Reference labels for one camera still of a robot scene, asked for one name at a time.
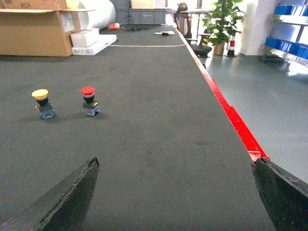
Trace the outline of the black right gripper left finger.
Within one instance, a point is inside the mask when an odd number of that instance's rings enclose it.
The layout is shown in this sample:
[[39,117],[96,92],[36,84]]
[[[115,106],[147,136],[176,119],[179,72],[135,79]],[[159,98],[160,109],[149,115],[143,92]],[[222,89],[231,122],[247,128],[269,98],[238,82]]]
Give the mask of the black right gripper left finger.
[[96,157],[0,225],[2,231],[81,231],[90,208],[99,172]]

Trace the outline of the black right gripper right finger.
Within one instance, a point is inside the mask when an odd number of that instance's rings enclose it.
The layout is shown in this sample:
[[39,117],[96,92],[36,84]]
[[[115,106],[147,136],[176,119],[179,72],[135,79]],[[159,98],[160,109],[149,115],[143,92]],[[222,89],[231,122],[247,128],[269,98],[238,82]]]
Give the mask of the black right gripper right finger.
[[266,158],[252,166],[257,189],[278,231],[308,229],[308,184]]

